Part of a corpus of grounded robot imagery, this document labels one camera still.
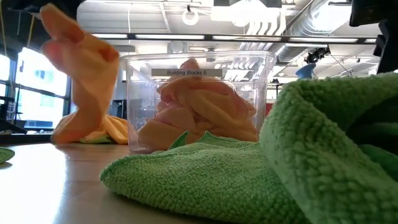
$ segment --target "orange cloth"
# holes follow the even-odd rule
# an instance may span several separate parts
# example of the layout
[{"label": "orange cloth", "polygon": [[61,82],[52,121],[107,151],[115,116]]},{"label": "orange cloth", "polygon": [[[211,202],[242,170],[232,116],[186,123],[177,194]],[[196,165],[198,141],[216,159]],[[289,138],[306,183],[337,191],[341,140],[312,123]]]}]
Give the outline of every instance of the orange cloth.
[{"label": "orange cloth", "polygon": [[[67,122],[72,117],[73,114],[63,117],[58,127],[62,127],[62,123]],[[90,142],[103,136],[111,136],[111,138],[118,144],[128,144],[127,121],[115,116],[106,115],[101,126],[97,130],[80,140],[81,142]]]},{"label": "orange cloth", "polygon": [[118,74],[118,52],[82,31],[76,21],[53,4],[40,9],[40,18],[52,38],[43,45],[43,53],[58,70],[72,78],[73,101],[78,107],[55,128],[53,142],[75,142],[106,132],[125,144],[126,122],[106,116]]},{"label": "orange cloth", "polygon": [[[199,69],[194,59],[182,69]],[[167,150],[184,132],[187,143],[202,137],[206,130],[223,137],[258,141],[252,123],[255,108],[230,86],[210,77],[172,77],[158,88],[161,101],[154,119],[138,131],[138,143],[153,151]]]}]

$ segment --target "blue object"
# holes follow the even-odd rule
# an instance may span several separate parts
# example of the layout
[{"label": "blue object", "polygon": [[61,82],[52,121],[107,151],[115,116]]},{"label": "blue object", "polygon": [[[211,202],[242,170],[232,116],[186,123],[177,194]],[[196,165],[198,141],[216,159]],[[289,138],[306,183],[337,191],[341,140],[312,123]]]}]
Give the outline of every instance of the blue object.
[{"label": "blue object", "polygon": [[298,78],[312,79],[312,73],[316,66],[317,65],[315,63],[310,63],[310,64],[300,68],[299,70],[297,70],[296,76],[298,76]]}]

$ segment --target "folded towel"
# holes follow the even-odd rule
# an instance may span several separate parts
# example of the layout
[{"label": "folded towel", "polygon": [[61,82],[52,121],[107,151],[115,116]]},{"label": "folded towel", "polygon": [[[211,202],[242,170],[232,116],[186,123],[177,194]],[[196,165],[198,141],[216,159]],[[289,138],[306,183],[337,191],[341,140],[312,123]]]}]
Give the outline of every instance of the folded towel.
[{"label": "folded towel", "polygon": [[[195,59],[182,69],[199,69]],[[172,77],[158,88],[161,101],[154,119],[138,131],[138,142],[150,150],[167,150],[184,131],[197,141],[206,130],[242,141],[257,141],[252,117],[256,109],[233,88],[210,77]]]},{"label": "folded towel", "polygon": [[52,38],[43,45],[43,53],[72,78],[72,97],[78,107],[58,124],[52,139],[57,144],[79,141],[106,122],[119,54],[106,42],[82,31],[53,4],[41,8],[40,18]]},{"label": "folded towel", "polygon": [[153,207],[233,223],[398,223],[398,76],[302,80],[279,97],[259,143],[184,134],[100,179]]}]

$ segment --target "green microfiber towel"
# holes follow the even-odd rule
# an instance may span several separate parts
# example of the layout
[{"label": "green microfiber towel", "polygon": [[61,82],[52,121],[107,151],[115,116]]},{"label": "green microfiber towel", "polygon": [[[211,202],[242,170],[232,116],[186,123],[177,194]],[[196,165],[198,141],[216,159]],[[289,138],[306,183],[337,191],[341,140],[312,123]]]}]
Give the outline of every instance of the green microfiber towel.
[{"label": "green microfiber towel", "polygon": [[15,152],[5,147],[0,147],[0,164],[7,162],[15,156]]},{"label": "green microfiber towel", "polygon": [[396,74],[293,82],[259,143],[206,133],[185,144],[183,134],[100,179],[138,202],[219,221],[398,223],[396,108]]}]

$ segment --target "ceiling light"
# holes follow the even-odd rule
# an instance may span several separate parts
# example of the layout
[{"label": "ceiling light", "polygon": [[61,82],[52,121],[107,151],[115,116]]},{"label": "ceiling light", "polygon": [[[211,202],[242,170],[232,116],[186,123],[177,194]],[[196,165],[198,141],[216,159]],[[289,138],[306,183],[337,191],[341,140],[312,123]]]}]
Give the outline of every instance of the ceiling light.
[{"label": "ceiling light", "polygon": [[249,24],[249,21],[236,19],[232,21],[232,24],[234,24],[237,27],[245,27]]},{"label": "ceiling light", "polygon": [[189,46],[189,51],[206,52],[207,49],[208,49],[207,47],[192,47],[192,46]]},{"label": "ceiling light", "polygon": [[291,44],[286,43],[286,47],[328,47],[327,44]]},{"label": "ceiling light", "polygon": [[95,37],[98,38],[104,38],[104,39],[126,39],[127,34],[92,34]]},{"label": "ceiling light", "polygon": [[334,37],[291,37],[292,42],[335,42],[335,43],[355,43],[357,38],[334,38]]},{"label": "ceiling light", "polygon": [[[193,13],[192,19],[188,19],[188,18],[187,18],[187,14],[190,13],[190,12]],[[193,26],[193,25],[195,25],[196,23],[198,23],[198,21],[199,21],[199,14],[198,14],[198,12],[196,12],[196,11],[194,11],[194,10],[191,10],[191,9],[185,10],[185,11],[183,12],[183,14],[182,14],[182,22],[184,22],[186,25],[188,25],[188,26]]]},{"label": "ceiling light", "polygon": [[86,2],[98,2],[105,4],[134,4],[134,3],[151,3],[151,2],[162,2],[163,0],[138,0],[138,1],[120,1],[120,0],[86,0]]},{"label": "ceiling light", "polygon": [[173,34],[137,34],[136,39],[159,40],[203,40],[204,35],[173,35]]},{"label": "ceiling light", "polygon": [[231,6],[213,6],[211,20],[267,22],[279,15],[279,12],[279,8],[268,8],[259,0],[238,1]]},{"label": "ceiling light", "polygon": [[376,43],[376,38],[368,38],[365,40],[365,43]]},{"label": "ceiling light", "polygon": [[213,40],[242,40],[278,42],[280,37],[245,36],[245,35],[214,35]]},{"label": "ceiling light", "polygon": [[167,45],[155,44],[155,43],[147,45],[138,45],[136,52],[138,52],[138,54],[166,54]]}]

